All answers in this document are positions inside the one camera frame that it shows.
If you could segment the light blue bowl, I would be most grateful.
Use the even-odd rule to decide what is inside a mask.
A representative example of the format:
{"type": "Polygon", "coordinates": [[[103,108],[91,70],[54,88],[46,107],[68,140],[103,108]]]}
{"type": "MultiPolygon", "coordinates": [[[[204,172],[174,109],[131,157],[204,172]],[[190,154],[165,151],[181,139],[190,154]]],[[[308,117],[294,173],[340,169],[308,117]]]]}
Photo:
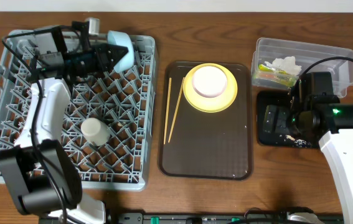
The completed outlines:
{"type": "Polygon", "coordinates": [[[120,73],[129,70],[134,65],[134,48],[129,35],[111,30],[107,34],[107,42],[116,47],[114,71],[120,73]]]}

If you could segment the green snack wrapper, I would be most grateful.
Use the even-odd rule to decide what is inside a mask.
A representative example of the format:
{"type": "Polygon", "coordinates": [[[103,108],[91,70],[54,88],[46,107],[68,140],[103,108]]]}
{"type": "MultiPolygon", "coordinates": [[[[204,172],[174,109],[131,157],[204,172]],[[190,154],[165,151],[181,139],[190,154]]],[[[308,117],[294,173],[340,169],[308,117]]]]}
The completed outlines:
{"type": "Polygon", "coordinates": [[[259,64],[253,74],[252,83],[255,86],[262,86],[275,89],[288,89],[294,86],[297,77],[286,73],[284,70],[270,68],[259,64]]]}

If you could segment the white plastic cup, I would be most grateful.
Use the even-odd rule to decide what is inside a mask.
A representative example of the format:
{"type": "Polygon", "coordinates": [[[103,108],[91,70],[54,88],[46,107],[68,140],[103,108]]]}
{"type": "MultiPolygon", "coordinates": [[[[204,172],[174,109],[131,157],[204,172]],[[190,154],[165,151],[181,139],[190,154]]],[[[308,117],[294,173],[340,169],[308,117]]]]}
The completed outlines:
{"type": "Polygon", "coordinates": [[[94,146],[105,144],[111,134],[105,123],[96,118],[87,118],[81,125],[83,137],[94,146]]]}

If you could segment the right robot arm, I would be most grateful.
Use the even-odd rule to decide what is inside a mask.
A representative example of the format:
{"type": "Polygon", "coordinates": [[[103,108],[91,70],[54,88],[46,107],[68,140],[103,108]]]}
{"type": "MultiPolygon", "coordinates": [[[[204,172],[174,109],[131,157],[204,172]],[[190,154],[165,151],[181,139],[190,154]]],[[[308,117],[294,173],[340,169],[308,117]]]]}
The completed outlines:
{"type": "Polygon", "coordinates": [[[257,95],[258,141],[319,149],[332,172],[345,223],[353,223],[353,105],[333,92],[329,72],[301,75],[290,91],[257,95]]]}

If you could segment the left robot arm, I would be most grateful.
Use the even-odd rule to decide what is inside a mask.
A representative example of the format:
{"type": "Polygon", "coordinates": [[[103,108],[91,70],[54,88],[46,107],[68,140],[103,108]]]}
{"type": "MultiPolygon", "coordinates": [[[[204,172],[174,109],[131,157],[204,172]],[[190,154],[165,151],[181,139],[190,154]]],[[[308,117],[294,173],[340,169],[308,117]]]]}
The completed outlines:
{"type": "Polygon", "coordinates": [[[19,213],[57,218],[61,223],[105,223],[103,202],[82,190],[82,181],[60,138],[72,87],[96,72],[120,72],[134,64],[128,34],[110,31],[105,43],[91,44],[98,26],[74,22],[78,40],[67,48],[63,26],[31,31],[38,54],[26,63],[31,103],[14,147],[0,152],[0,172],[19,213]]]}

